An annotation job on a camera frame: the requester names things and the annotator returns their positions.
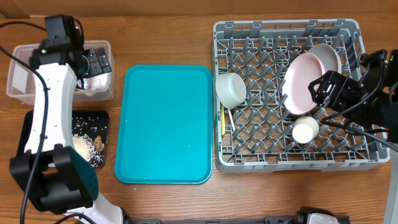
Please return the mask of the white napkin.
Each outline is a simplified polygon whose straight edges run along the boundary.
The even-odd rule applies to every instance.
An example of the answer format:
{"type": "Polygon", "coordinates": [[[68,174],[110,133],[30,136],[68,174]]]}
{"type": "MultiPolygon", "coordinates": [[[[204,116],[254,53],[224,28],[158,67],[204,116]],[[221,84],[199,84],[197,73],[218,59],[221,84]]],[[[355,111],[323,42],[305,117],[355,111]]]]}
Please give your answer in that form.
{"type": "Polygon", "coordinates": [[[108,74],[97,75],[91,78],[84,78],[85,90],[103,90],[108,87],[108,74]]]}

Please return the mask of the grey round plate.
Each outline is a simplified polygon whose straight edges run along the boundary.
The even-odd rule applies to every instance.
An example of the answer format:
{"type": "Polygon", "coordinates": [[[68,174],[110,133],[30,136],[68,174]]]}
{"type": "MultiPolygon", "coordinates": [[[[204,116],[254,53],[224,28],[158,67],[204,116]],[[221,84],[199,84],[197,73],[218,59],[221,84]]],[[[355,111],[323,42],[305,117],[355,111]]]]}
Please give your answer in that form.
{"type": "Polygon", "coordinates": [[[318,44],[312,47],[308,53],[314,54],[321,61],[326,72],[332,70],[341,73],[341,59],[333,47],[327,44],[318,44]]]}

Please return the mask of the pink round plate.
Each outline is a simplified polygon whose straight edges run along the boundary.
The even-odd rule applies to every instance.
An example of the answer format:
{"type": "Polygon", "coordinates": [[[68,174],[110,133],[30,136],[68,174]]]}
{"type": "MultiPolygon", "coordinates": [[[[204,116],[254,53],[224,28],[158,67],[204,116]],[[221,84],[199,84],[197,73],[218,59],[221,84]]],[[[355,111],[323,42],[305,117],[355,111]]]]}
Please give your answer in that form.
{"type": "Polygon", "coordinates": [[[311,53],[299,55],[289,65],[284,77],[282,94],[287,95],[284,105],[292,114],[305,114],[316,106],[308,86],[324,73],[323,64],[311,53]]]}

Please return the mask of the white cup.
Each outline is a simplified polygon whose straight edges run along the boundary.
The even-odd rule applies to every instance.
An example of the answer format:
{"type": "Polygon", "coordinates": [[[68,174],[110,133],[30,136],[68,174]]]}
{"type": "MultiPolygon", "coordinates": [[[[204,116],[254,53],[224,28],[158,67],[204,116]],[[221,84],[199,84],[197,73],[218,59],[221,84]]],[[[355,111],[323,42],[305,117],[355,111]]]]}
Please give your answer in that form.
{"type": "Polygon", "coordinates": [[[310,116],[302,116],[293,123],[292,137],[300,143],[306,144],[313,140],[319,132],[317,121],[310,116]]]}

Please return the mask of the brown food scrap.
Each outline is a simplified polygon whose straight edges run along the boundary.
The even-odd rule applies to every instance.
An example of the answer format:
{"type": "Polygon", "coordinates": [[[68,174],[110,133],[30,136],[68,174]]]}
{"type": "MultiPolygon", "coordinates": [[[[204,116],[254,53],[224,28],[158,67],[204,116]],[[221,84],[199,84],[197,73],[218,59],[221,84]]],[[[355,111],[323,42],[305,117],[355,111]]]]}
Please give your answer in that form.
{"type": "Polygon", "coordinates": [[[98,152],[101,152],[101,151],[104,150],[105,144],[103,143],[102,137],[101,137],[100,135],[98,135],[97,137],[95,137],[95,139],[94,139],[94,146],[95,146],[95,149],[96,149],[98,152]]]}

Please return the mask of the grey bowl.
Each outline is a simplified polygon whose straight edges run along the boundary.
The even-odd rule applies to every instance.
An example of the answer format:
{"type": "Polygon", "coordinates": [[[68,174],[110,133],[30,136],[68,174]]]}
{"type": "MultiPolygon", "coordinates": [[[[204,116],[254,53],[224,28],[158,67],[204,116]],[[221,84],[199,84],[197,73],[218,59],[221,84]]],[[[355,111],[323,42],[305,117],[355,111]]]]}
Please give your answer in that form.
{"type": "Polygon", "coordinates": [[[216,77],[216,94],[220,103],[231,110],[246,99],[246,86],[237,73],[222,73],[216,77]]]}

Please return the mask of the yellow plastic spoon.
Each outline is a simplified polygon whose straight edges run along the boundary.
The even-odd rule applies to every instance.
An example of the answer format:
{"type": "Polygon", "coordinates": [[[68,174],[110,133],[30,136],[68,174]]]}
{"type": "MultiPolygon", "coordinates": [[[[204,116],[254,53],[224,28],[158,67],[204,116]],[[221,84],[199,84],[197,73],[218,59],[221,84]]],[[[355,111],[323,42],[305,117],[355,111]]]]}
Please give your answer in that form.
{"type": "Polygon", "coordinates": [[[221,135],[225,135],[226,133],[226,123],[225,123],[225,113],[224,106],[221,105],[221,135]]]}

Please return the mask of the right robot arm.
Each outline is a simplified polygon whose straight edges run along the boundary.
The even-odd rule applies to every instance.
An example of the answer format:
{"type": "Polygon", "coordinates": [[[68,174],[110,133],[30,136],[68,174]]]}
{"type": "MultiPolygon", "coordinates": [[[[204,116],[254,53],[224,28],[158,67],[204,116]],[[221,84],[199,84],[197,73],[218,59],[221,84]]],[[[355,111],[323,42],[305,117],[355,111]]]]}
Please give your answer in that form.
{"type": "Polygon", "coordinates": [[[327,71],[310,82],[312,101],[336,113],[322,124],[365,136],[388,147],[391,152],[391,179],[384,223],[397,223],[397,50],[363,53],[359,64],[366,68],[356,81],[336,71],[327,71]]]}

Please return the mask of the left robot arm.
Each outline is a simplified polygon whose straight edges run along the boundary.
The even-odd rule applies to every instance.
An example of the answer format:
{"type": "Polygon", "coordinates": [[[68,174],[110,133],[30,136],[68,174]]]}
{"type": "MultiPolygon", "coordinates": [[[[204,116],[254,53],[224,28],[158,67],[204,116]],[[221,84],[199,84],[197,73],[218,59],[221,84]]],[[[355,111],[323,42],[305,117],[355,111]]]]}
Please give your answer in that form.
{"type": "Polygon", "coordinates": [[[104,49],[85,49],[81,22],[72,16],[45,18],[47,38],[25,67],[35,76],[32,126],[24,151],[10,160],[12,177],[24,191],[22,208],[76,218],[83,223],[130,223],[123,208],[100,192],[93,166],[76,152],[72,104],[85,78],[111,72],[104,49]]]}

